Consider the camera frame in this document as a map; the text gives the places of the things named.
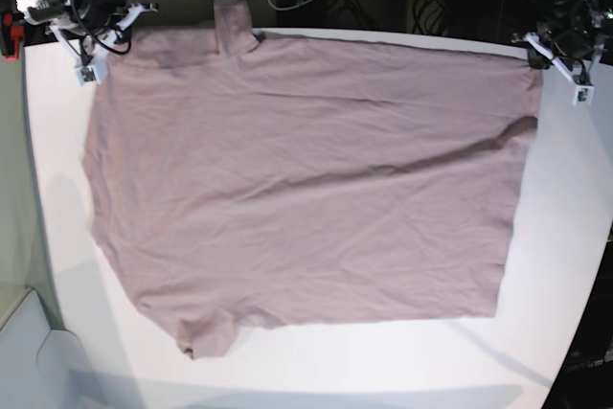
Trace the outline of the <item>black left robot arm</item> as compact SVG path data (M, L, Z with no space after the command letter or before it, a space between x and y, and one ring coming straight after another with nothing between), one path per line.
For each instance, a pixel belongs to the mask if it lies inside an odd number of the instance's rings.
M612 0L552 0L535 34L555 57L586 76L612 43Z

